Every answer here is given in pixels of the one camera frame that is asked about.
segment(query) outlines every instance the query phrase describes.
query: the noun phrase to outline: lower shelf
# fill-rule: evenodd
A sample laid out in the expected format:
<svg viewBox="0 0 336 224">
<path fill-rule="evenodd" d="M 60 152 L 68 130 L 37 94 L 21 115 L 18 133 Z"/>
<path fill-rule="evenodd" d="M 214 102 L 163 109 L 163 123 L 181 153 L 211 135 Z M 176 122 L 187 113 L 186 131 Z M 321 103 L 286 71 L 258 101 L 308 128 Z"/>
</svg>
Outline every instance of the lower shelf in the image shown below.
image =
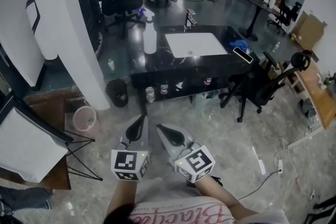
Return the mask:
<svg viewBox="0 0 336 224">
<path fill-rule="evenodd" d="M 219 89 L 227 88 L 228 86 L 229 85 L 227 80 L 212 79 L 210 85 L 204 85 L 203 81 L 200 81 L 198 83 L 185 81 L 183 83 L 182 89 L 180 89 L 179 91 L 176 90 L 175 83 L 168 83 L 168 93 L 165 95 L 161 93 L 160 86 L 153 86 L 152 88 L 154 89 L 155 92 L 154 102 L 156 102 L 156 101 L 163 101 L 166 99 L 187 97 L 190 95 L 195 95 L 203 92 L 216 91 Z M 146 102 L 148 103 L 148 100 L 146 98 L 146 90 L 142 89 L 141 94 L 143 99 L 146 100 Z"/>
</svg>

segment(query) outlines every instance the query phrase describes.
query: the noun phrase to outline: faucet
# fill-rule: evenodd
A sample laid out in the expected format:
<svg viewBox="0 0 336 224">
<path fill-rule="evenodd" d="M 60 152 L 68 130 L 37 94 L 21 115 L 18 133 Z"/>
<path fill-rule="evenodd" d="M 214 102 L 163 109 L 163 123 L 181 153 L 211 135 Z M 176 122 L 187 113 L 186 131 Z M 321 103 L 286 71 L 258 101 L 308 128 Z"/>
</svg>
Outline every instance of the faucet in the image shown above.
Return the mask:
<svg viewBox="0 0 336 224">
<path fill-rule="evenodd" d="M 192 25 L 197 25 L 196 20 L 194 19 L 193 15 L 196 13 L 192 9 L 187 10 L 187 14 L 185 16 L 185 22 L 184 22 L 184 31 L 187 29 L 191 29 Z"/>
</svg>

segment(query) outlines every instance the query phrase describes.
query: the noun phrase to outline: power strip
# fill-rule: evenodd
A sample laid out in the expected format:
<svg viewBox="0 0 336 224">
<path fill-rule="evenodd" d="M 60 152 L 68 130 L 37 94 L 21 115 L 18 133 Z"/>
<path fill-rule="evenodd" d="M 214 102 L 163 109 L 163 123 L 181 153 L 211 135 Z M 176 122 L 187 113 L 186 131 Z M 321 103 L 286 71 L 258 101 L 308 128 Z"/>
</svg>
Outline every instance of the power strip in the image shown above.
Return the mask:
<svg viewBox="0 0 336 224">
<path fill-rule="evenodd" d="M 284 164 L 282 163 L 282 159 L 279 159 L 278 161 L 278 168 L 279 168 L 278 175 L 281 175 L 282 172 L 284 171 Z"/>
</svg>

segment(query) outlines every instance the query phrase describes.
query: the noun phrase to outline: spray bottle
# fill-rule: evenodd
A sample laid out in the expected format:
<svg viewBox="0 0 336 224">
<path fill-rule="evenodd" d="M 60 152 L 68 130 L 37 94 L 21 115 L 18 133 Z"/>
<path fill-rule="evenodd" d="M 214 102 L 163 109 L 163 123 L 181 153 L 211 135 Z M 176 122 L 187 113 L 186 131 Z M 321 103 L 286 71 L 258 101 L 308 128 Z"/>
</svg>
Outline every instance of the spray bottle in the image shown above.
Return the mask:
<svg viewBox="0 0 336 224">
<path fill-rule="evenodd" d="M 155 15 L 152 11 L 147 8 L 138 9 L 140 16 L 146 16 L 146 28 L 143 32 L 143 48 L 146 54 L 153 54 L 156 52 L 156 31 L 153 25 L 153 16 Z"/>
</svg>

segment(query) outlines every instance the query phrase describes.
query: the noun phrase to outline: white cable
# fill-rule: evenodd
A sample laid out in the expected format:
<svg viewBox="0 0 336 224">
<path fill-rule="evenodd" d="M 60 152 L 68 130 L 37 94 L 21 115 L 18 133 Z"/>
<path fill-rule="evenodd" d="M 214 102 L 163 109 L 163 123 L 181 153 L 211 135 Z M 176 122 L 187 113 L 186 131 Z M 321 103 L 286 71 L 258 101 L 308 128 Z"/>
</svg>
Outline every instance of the white cable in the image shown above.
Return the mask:
<svg viewBox="0 0 336 224">
<path fill-rule="evenodd" d="M 277 149 L 277 141 L 278 141 L 278 140 L 282 141 L 282 150 L 281 150 L 280 152 L 279 152 L 278 149 Z M 296 174 L 296 179 L 297 179 L 298 185 L 299 185 L 299 187 L 300 187 L 301 194 L 302 194 L 303 196 L 308 196 L 309 194 L 305 194 L 305 193 L 303 192 L 303 188 L 302 188 L 302 185 L 301 185 L 300 177 L 299 177 L 299 175 L 298 175 L 298 172 L 296 171 L 296 168 L 295 168 L 294 163 L 293 163 L 293 161 L 292 161 L 292 158 L 291 158 L 291 156 L 290 156 L 290 148 L 288 147 L 288 144 L 287 144 L 286 140 L 285 140 L 283 137 L 278 137 L 278 138 L 276 139 L 275 143 L 274 143 L 274 148 L 275 148 L 275 152 L 276 152 L 276 153 L 275 153 L 275 155 L 273 156 L 273 161 L 274 161 L 274 164 L 275 164 L 278 168 L 279 168 L 279 165 L 278 165 L 278 164 L 276 163 L 276 161 L 275 161 L 275 156 L 277 156 L 278 161 L 279 161 L 279 160 L 280 160 L 279 153 L 284 152 L 284 151 L 287 150 L 287 154 L 288 154 L 288 157 L 289 157 L 289 161 L 290 161 L 290 164 L 292 165 L 293 170 L 294 170 L 294 172 L 295 172 L 295 174 Z"/>
</svg>

